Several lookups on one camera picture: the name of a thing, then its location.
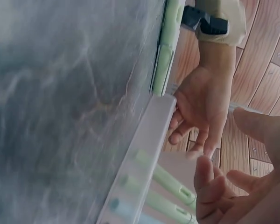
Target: finger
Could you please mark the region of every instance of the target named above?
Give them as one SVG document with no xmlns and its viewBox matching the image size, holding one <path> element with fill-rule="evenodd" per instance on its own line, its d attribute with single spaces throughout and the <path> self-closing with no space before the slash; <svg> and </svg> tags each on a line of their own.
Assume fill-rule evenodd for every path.
<svg viewBox="0 0 280 224">
<path fill-rule="evenodd" d="M 220 170 L 218 167 L 214 167 L 214 177 L 216 178 L 217 176 L 222 176 L 224 175 L 222 170 Z"/>
<path fill-rule="evenodd" d="M 218 176 L 197 193 L 197 203 L 209 204 L 218 201 L 225 192 L 225 186 L 225 177 Z"/>
<path fill-rule="evenodd" d="M 199 131 L 195 145 L 187 152 L 187 157 L 189 159 L 196 159 L 198 156 L 202 155 L 203 146 L 207 136 L 208 134 L 206 131 Z"/>
<path fill-rule="evenodd" d="M 224 177 L 219 176 L 199 191 L 196 202 L 196 216 L 198 219 L 204 220 L 218 209 L 217 202 L 223 196 L 224 188 Z"/>
<path fill-rule="evenodd" d="M 213 165 L 206 156 L 197 159 L 196 171 L 194 175 L 194 187 L 198 193 L 200 189 L 207 186 L 214 178 Z"/>
<path fill-rule="evenodd" d="M 222 217 L 223 217 L 223 213 L 219 209 L 215 209 L 207 216 L 202 218 L 197 218 L 197 221 L 199 224 L 214 224 L 214 223 L 219 223 Z"/>
<path fill-rule="evenodd" d="M 178 125 L 182 122 L 182 114 L 179 109 L 176 109 L 176 111 L 173 113 L 170 124 L 169 124 L 169 129 L 175 129 L 178 127 Z"/>
<path fill-rule="evenodd" d="M 238 128 L 250 137 L 264 142 L 264 134 L 270 126 L 272 117 L 264 114 L 248 112 L 242 108 L 237 108 L 233 112 L 235 123 Z"/>
<path fill-rule="evenodd" d="M 227 114 L 219 114 L 210 120 L 209 136 L 206 139 L 203 148 L 203 153 L 209 158 L 213 156 L 217 145 L 221 141 L 226 119 Z"/>
<path fill-rule="evenodd" d="M 259 180 L 259 177 L 251 176 L 238 170 L 229 171 L 227 173 L 227 178 L 231 183 L 243 189 L 248 194 L 253 192 L 253 190 L 255 189 L 255 185 Z"/>
<path fill-rule="evenodd" d="M 183 121 L 170 135 L 169 142 L 172 145 L 179 143 L 184 136 L 190 131 L 193 126 L 186 121 Z"/>
</svg>

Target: green chalk holder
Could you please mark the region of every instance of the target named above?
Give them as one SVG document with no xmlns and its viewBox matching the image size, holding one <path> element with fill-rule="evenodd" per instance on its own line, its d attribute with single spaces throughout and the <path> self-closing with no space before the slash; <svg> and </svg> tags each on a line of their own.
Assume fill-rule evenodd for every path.
<svg viewBox="0 0 280 224">
<path fill-rule="evenodd" d="M 120 185 L 130 193 L 137 193 L 140 190 L 137 181 L 129 175 L 125 175 L 121 178 Z M 166 215 L 179 224 L 197 224 L 196 217 L 194 215 L 185 211 L 176 204 L 173 204 L 168 199 L 160 196 L 152 190 L 148 191 L 145 203 L 152 209 Z"/>
<path fill-rule="evenodd" d="M 142 150 L 139 150 L 134 157 L 142 166 L 148 164 L 150 160 Z M 196 195 L 175 179 L 170 173 L 164 170 L 159 164 L 157 164 L 154 169 L 153 179 L 186 206 L 194 211 L 196 210 Z"/>
<path fill-rule="evenodd" d="M 158 54 L 154 65 L 151 90 L 157 96 L 166 91 L 182 22 L 185 0 L 167 0 L 160 34 Z"/>
</svg>

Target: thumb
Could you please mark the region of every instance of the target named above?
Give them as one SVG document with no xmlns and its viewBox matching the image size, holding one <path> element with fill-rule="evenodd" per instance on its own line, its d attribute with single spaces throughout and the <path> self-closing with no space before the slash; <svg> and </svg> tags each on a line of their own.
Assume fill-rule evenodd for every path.
<svg viewBox="0 0 280 224">
<path fill-rule="evenodd" d="M 264 134 L 266 127 L 271 124 L 271 116 L 248 112 L 242 108 L 235 109 L 233 114 L 235 123 L 243 133 L 264 143 Z"/>
<path fill-rule="evenodd" d="M 226 176 L 231 183 L 243 189 L 248 194 L 255 189 L 256 183 L 259 180 L 259 177 L 251 176 L 238 170 L 231 170 Z"/>
</svg>

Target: beige sleeve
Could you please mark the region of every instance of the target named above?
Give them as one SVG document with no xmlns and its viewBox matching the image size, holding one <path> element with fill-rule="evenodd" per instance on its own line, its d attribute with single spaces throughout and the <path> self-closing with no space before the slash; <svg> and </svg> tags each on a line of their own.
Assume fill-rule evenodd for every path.
<svg viewBox="0 0 280 224">
<path fill-rule="evenodd" d="M 228 20 L 228 32 L 225 35 L 207 35 L 196 30 L 200 41 L 238 45 L 246 35 L 245 8 L 239 0 L 196 0 L 195 7 L 218 18 Z"/>
</svg>

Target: wooden floor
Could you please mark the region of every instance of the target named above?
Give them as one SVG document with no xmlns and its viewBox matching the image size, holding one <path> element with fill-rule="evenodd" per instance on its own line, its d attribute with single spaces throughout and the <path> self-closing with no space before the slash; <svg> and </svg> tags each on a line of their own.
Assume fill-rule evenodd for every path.
<svg viewBox="0 0 280 224">
<path fill-rule="evenodd" d="M 280 115 L 280 0 L 241 1 L 246 8 L 248 35 L 237 47 L 231 101 L 266 114 Z M 188 0 L 187 4 L 192 5 L 193 2 Z M 171 82 L 179 85 L 198 62 L 197 39 L 192 32 L 182 29 Z M 198 130 L 192 130 L 177 146 L 165 142 L 163 150 L 187 151 L 196 140 L 197 133 Z M 263 176 L 273 169 L 264 145 L 242 134 L 232 114 L 228 115 L 222 142 L 213 162 L 225 173 L 239 169 Z"/>
</svg>

